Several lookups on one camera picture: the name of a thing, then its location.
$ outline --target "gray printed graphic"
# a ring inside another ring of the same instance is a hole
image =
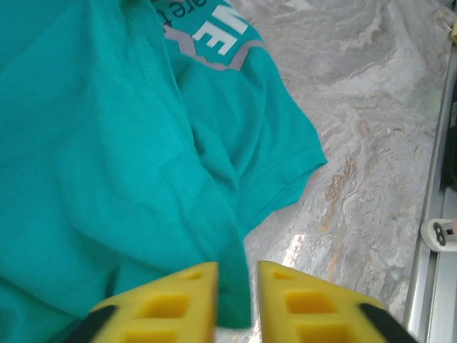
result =
[[[230,64],[228,66],[218,63],[218,62],[210,62],[204,56],[197,55],[197,51],[195,49],[194,39],[190,34],[184,31],[180,31],[178,29],[174,29],[168,25],[164,25],[165,29],[165,37],[171,41],[175,41],[178,43],[179,51],[183,55],[187,55],[189,57],[194,58],[195,60],[199,61],[205,66],[209,68],[218,70],[218,71],[225,71],[229,69],[233,69],[236,71],[240,71],[241,67],[248,56],[250,48],[262,48],[266,49],[265,44],[260,40],[253,40],[247,41],[244,43],[241,48],[236,52],[235,56],[232,58]]]

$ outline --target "table surface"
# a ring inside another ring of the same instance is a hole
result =
[[[445,10],[431,0],[232,3],[328,158],[297,204],[246,238],[253,289],[256,261],[271,260],[375,297],[401,319],[451,49]],[[217,342],[260,342],[255,323]]]

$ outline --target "gray marble countertop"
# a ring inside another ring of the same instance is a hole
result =
[[[260,31],[328,164],[246,238],[279,262],[382,301],[401,320],[451,41],[433,0],[233,0]],[[217,342],[259,343],[219,331]]]

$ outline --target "cloth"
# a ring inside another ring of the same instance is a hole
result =
[[[102,299],[206,261],[219,324],[251,323],[242,239],[325,158],[263,47],[231,65],[194,37],[214,68],[169,38],[165,4],[0,4],[0,342],[62,337]]]

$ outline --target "teal t-shirt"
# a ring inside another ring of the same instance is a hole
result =
[[[153,1],[196,150],[246,236],[326,162],[258,32],[228,1]]]
[[[255,30],[214,14],[226,3],[173,4],[0,4],[0,342],[63,337],[102,299],[206,261],[219,324],[250,325],[242,238],[325,159]],[[209,16],[230,34],[198,34]],[[248,45],[231,38],[245,27]]]

